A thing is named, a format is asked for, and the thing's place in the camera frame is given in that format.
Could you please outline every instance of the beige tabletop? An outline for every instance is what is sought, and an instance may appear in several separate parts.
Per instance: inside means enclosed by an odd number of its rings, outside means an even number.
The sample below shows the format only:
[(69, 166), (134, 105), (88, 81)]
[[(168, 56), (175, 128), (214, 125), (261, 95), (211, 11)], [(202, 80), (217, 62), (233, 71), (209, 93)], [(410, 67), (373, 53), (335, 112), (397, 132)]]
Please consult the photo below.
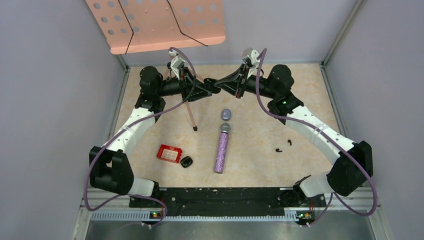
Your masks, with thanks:
[[(201, 77), (220, 79), (239, 65), (195, 66)], [(265, 76), (273, 64), (265, 64)], [(324, 123), (338, 130), (334, 112), (318, 64), (289, 64), (292, 92)], [(126, 85), (116, 129), (130, 116), (140, 94), (140, 71), (132, 67)], [(162, 74), (166, 67), (157, 67)], [(165, 109), (178, 104), (180, 95), (164, 97)], [(269, 98), (262, 98), (266, 106)], [(162, 115), (145, 133), (129, 161), (134, 175), (159, 182), (161, 187), (286, 187), (304, 176), (331, 168), (325, 156), (302, 135), (265, 114), (256, 96), (246, 92), (237, 99), (225, 91), (190, 103), (198, 131), (193, 131), (185, 105)], [(221, 111), (232, 112), (231, 133), (223, 174), (214, 173)], [(182, 149), (193, 164), (180, 164), (156, 158), (161, 144)]]

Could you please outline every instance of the black wire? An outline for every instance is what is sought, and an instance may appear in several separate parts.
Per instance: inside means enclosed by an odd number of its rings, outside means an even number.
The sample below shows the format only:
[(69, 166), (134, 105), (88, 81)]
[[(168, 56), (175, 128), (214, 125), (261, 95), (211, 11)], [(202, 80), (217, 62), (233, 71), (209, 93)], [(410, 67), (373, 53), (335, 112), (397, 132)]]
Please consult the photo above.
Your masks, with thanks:
[(125, 16), (126, 22), (128, 23), (129, 28), (131, 29), (131, 32), (132, 32), (131, 38), (129, 39), (128, 46), (126, 47), (126, 50), (125, 50), (125, 54), (127, 54), (128, 49), (130, 48), (131, 41), (133, 40), (133, 37), (134, 37), (134, 30), (133, 30), (133, 27), (131, 26), (130, 20), (128, 20), (127, 14), (125, 14), (125, 11), (124, 11), (124, 8), (122, 7), (121, 1), (118, 0), (118, 3), (119, 3), (119, 6), (120, 6), (120, 9), (123, 12), (123, 15)]
[(200, 42), (200, 41), (198, 41), (198, 40), (196, 40), (196, 39), (192, 38), (191, 36), (189, 36), (189, 35), (185, 34), (183, 31), (181, 31), (180, 24), (178, 23), (177, 17), (175, 16), (175, 13), (174, 13), (174, 10), (173, 10), (173, 8), (172, 8), (172, 6), (171, 6), (170, 1), (169, 1), (169, 0), (166, 0), (166, 2), (168, 3), (169, 8), (170, 8), (170, 9), (171, 9), (171, 11), (172, 11), (172, 15), (173, 15), (173, 18), (175, 19), (176, 25), (178, 26), (179, 32), (180, 32), (182, 35), (186, 36), (187, 38), (189, 38), (189, 39), (191, 39), (191, 40), (194, 40), (194, 41), (198, 42), (199, 44), (201, 44), (201, 45), (203, 45), (203, 46), (207, 47), (208, 45), (206, 45), (206, 44), (204, 44), (203, 42)]

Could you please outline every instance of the black pebble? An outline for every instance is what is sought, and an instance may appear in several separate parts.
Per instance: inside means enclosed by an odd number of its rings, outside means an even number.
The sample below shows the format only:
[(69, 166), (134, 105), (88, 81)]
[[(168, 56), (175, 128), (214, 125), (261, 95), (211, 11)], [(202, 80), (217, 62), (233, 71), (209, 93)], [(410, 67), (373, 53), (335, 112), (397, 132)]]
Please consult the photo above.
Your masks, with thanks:
[(193, 164), (193, 159), (189, 156), (184, 157), (179, 162), (183, 168), (188, 168), (191, 164)]

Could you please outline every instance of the white cable clip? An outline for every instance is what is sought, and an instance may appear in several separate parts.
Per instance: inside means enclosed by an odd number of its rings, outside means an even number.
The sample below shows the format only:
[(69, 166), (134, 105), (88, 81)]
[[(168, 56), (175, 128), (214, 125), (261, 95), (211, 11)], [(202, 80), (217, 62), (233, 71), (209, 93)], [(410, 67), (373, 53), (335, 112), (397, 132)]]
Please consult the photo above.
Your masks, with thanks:
[(169, 55), (170, 55), (171, 57), (175, 57), (175, 56), (177, 56), (177, 55), (178, 55), (178, 52), (177, 52), (177, 51), (175, 51), (175, 50), (169, 50)]
[(313, 130), (312, 135), (310, 136), (310, 142), (315, 145), (315, 142), (318, 139), (318, 136), (321, 134), (321, 132), (324, 132), (329, 126), (325, 123), (321, 123), (316, 126), (316, 128)]
[(125, 130), (126, 132), (130, 132), (131, 134), (135, 134), (136, 133), (136, 131), (134, 131), (131, 127), (129, 127), (128, 125), (123, 125), (122, 126), (122, 128), (121, 128), (122, 130)]

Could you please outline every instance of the silver cap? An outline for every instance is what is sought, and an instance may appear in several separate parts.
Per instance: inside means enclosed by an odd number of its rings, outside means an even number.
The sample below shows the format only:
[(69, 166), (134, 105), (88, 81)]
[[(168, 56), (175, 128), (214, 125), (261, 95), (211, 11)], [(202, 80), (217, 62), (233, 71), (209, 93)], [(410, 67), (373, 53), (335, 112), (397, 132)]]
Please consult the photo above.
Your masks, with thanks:
[(231, 131), (231, 127), (228, 123), (223, 123), (219, 129), (221, 129), (221, 133), (230, 134)]

